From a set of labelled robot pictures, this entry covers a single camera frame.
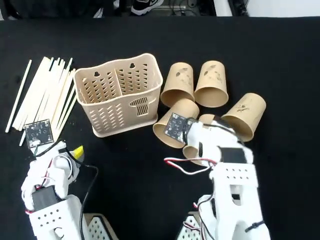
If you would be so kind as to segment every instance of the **black circuit board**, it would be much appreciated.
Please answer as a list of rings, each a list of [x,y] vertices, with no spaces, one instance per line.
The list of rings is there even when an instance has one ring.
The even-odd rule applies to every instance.
[[[183,129],[187,118],[184,116],[180,116],[176,113],[172,113],[167,125],[164,129],[164,134],[167,136],[181,142],[185,143],[183,139]],[[191,125],[194,121],[189,120],[185,126],[185,136],[188,136],[188,132],[191,128]]]
[[[54,142],[49,119],[24,125],[28,148]]]

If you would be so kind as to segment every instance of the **shoe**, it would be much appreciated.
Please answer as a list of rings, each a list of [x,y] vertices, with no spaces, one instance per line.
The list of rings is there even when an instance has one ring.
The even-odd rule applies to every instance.
[[[147,12],[161,6],[164,0],[134,0],[131,7],[131,12],[135,15],[141,16]]]

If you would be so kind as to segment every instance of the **plastic basket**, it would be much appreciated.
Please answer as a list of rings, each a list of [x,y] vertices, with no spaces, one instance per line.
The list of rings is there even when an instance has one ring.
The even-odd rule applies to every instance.
[[[77,101],[100,138],[154,124],[162,83],[156,58],[149,53],[74,74]]]

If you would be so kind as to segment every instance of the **black table surface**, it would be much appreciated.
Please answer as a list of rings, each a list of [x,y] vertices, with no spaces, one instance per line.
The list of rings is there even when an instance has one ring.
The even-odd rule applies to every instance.
[[[20,191],[31,153],[18,146],[20,132],[4,133],[28,60],[30,84],[43,56],[73,57],[74,66],[83,68],[151,53],[164,80],[175,62],[193,67],[195,84],[204,62],[225,65],[228,103],[201,107],[200,114],[222,115],[248,92],[264,97],[266,111],[247,143],[255,155],[264,220],[273,240],[316,239],[319,26],[317,17],[0,22],[1,238],[34,239]],[[160,103],[159,117],[167,110]],[[211,193],[207,173],[187,176],[164,164],[164,157],[183,157],[182,151],[158,140],[152,126],[98,138],[76,104],[61,137],[70,149],[83,145],[85,161],[99,167],[85,212],[104,214],[120,239],[174,239],[192,202]],[[93,175],[82,168],[70,193],[82,201]]]

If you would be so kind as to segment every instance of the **upside-down paper cup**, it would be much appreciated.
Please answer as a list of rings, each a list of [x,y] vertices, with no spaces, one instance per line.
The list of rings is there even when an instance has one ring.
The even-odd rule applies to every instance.
[[[198,104],[208,108],[228,102],[225,66],[221,62],[207,61],[202,65],[194,98]]]
[[[165,134],[166,125],[169,122],[169,119],[172,113],[178,114],[185,118],[197,118],[199,115],[199,108],[197,104],[193,101],[183,98],[178,100],[170,110],[157,122],[153,125],[154,134],[165,144],[170,147],[181,149],[185,145],[182,142],[179,142],[168,135]]]
[[[213,114],[203,114],[199,117],[199,122],[202,122],[203,124],[211,124],[214,118],[215,118],[215,115]],[[187,159],[192,159],[192,158],[195,158],[196,155],[198,154],[198,149],[195,146],[187,145],[183,148],[182,152]],[[201,161],[199,160],[193,160],[192,162],[194,164],[203,166],[201,164]]]
[[[247,93],[222,116],[222,119],[231,125],[244,142],[248,142],[254,137],[266,106],[261,96]]]
[[[194,71],[189,64],[177,62],[171,66],[160,99],[168,107],[180,99],[195,101]]]

